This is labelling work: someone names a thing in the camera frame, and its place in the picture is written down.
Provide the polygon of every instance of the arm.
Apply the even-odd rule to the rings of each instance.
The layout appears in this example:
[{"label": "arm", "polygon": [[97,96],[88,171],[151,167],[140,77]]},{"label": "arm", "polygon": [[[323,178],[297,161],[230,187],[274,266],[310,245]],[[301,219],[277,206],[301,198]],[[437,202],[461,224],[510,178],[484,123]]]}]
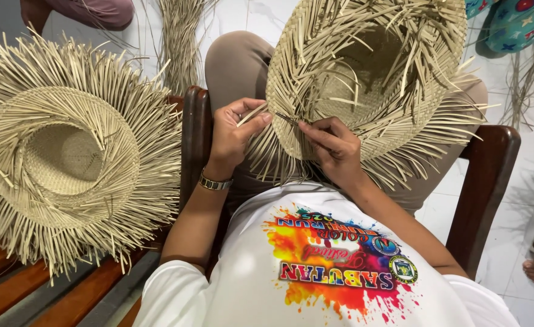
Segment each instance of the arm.
[{"label": "arm", "polygon": [[[243,98],[215,112],[213,145],[204,177],[216,182],[231,178],[234,168],[245,158],[249,138],[272,119],[270,114],[260,114],[237,127],[239,115],[244,117],[264,102]],[[209,190],[200,184],[194,188],[166,238],[161,264],[181,260],[204,273],[226,197],[227,190]]]},{"label": "arm", "polygon": [[362,170],[360,139],[344,123],[331,117],[312,125],[299,125],[313,145],[324,173],[348,193],[362,212],[392,230],[441,274],[467,277],[447,248]]}]

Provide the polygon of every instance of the fingernail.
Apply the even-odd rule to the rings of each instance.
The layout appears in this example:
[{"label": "fingernail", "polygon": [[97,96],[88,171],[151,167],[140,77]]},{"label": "fingernail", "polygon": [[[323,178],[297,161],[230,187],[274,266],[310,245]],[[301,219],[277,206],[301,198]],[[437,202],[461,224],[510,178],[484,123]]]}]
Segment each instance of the fingernail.
[{"label": "fingernail", "polygon": [[261,117],[263,118],[263,121],[266,123],[270,123],[273,120],[273,115],[271,115],[268,112],[264,112],[263,114],[261,114]]}]

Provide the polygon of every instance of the forearm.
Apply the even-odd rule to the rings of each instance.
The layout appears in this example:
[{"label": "forearm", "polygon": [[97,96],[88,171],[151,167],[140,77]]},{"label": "forearm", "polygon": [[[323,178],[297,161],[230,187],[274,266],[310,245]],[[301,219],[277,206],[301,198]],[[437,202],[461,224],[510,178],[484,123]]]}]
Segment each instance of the forearm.
[{"label": "forearm", "polygon": [[[211,180],[223,181],[229,179],[232,173],[232,169],[210,160],[206,165],[204,176]],[[209,190],[197,184],[188,203],[170,229],[162,249],[161,264],[171,260],[182,260],[204,272],[227,192],[227,190]]]},{"label": "forearm", "polygon": [[379,189],[370,178],[353,190],[346,191],[362,212],[392,230],[438,272],[467,277],[447,248]]}]

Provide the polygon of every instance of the colorful paint splash print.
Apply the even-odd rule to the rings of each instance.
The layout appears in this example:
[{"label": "colorful paint splash print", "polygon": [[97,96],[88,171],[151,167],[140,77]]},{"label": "colorful paint splash print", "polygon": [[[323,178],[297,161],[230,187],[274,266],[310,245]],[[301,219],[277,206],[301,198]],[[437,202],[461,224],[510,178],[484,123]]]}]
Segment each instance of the colorful paint splash print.
[{"label": "colorful paint splash print", "polygon": [[277,209],[263,229],[280,259],[276,284],[287,282],[288,306],[314,306],[321,299],[340,319],[366,322],[373,319],[369,310],[378,310],[388,323],[392,316],[405,319],[406,306],[419,305],[399,298],[413,291],[418,271],[395,241],[331,213],[293,206]]}]

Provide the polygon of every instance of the straw hat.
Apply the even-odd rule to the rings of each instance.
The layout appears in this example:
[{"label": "straw hat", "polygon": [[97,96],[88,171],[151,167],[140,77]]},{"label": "straw hat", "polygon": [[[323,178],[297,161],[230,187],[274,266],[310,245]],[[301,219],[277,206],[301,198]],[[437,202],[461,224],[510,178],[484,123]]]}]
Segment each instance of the straw hat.
[{"label": "straw hat", "polygon": [[122,263],[177,213],[182,117],[122,55],[0,44],[0,248],[67,274]]},{"label": "straw hat", "polygon": [[[269,111],[294,121],[339,117],[362,141],[362,168],[379,184],[405,185],[413,170],[423,173],[418,154],[468,142],[447,124],[483,121],[439,108],[466,79],[458,74],[465,31],[463,0],[300,0],[269,64]],[[272,177],[262,158],[278,158],[276,183],[313,173],[312,148],[277,115],[249,154],[258,178]]]}]

